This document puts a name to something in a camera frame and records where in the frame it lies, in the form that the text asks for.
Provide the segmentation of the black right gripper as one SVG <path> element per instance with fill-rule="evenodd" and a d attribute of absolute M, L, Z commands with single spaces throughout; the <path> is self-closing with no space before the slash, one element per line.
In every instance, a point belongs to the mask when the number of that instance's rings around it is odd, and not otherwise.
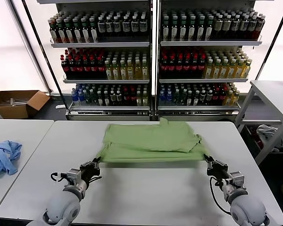
<path fill-rule="evenodd" d="M 205 156 L 205 161 L 207 162 L 207 175 L 213 176 L 217 180 L 227 179 L 228 178 L 228 166 L 227 164 L 214 160 L 213 157 Z"/>

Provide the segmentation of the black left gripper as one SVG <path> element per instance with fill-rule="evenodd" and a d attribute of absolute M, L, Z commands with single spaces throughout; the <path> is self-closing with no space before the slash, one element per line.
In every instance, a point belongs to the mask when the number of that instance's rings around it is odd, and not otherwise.
<path fill-rule="evenodd" d="M 94 158 L 92 161 L 85 162 L 80 166 L 81 179 L 84 182 L 91 183 L 101 179 L 99 161 L 99 158 Z"/>

